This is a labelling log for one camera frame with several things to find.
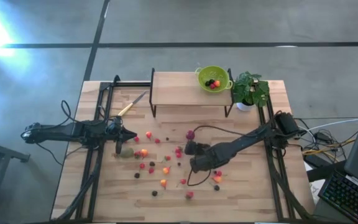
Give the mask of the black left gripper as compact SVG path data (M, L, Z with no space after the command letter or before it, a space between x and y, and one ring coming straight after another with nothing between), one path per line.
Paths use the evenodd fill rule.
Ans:
M122 127L122 133L118 133L114 138L114 142L116 143L116 154L120 154L122 151L123 142L127 142L131 139L137 137L137 133L126 129L124 126Z

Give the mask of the green colander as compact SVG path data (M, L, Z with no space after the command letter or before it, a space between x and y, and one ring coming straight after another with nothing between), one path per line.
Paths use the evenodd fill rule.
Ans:
M232 78L229 76L229 72L215 65L210 65L203 68L199 67L196 69L195 75L199 86L203 90L206 90L211 93L218 93L224 90L230 90L234 84ZM219 80L220 86L216 87L215 89L210 89L209 86L205 85L205 83L208 82L210 79L213 79L214 81Z

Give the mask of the green mango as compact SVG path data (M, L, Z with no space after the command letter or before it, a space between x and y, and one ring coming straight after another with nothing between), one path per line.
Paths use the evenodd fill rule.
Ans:
M123 159L127 159L127 158L134 157L134 153L135 152L134 152L133 148L125 148L117 156L120 158L123 158Z

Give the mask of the wooden shelf with black legs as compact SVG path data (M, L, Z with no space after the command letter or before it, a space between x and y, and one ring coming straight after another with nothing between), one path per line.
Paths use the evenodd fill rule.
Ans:
M201 68L194 72L157 72L152 69L149 104L156 116L158 106L222 106L229 116L234 104L231 70L223 70L220 85L210 88L208 79L200 75Z

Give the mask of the green plant in white pot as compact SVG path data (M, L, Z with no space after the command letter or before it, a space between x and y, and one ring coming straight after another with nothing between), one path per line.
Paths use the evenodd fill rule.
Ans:
M263 107L267 104L270 87L261 77L248 71L238 75L234 82L233 96L239 110L249 111L253 106Z

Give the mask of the black power brick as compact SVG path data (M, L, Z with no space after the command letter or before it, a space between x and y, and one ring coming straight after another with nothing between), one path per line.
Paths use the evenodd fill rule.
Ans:
M303 156L303 160L314 169L329 165L327 161L316 155Z

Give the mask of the white printed paper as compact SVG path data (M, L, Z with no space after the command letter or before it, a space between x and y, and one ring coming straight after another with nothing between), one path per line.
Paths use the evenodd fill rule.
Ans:
M309 181L310 190L311 190L312 197L313 197L313 202L314 202L315 205L319 201L318 193L321 190L324 182L325 182L324 179L315 180L315 181Z

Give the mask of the black frame crossbar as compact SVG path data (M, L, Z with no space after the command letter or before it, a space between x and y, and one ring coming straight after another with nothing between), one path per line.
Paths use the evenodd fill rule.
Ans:
M117 87L146 87L150 86L150 82L124 82L124 81L118 81L116 83L114 82L101 82L99 87L101 89L105 89L109 86L117 86Z

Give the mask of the black aluminium rail frame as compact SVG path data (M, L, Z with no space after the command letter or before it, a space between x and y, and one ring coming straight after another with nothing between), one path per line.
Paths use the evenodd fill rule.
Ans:
M81 186L72 203L54 219L58 224L84 223L93 220L104 145L108 140L106 128L110 117L113 90L120 80L119 76L115 76L112 82L102 82L99 85L94 112L94 122L98 124L86 127L87 153Z
M291 127L295 126L295 121L291 118L290 113L282 111L274 113L270 97L267 98L265 107L259 106L257 109L260 123L266 125L268 130L272 132L272 136L265 138L263 142L277 220L290 223L310 221L313 216L307 212L290 190L283 150L288 146L288 140L291 136L282 133L282 127L277 124L276 119L283 118L290 123Z

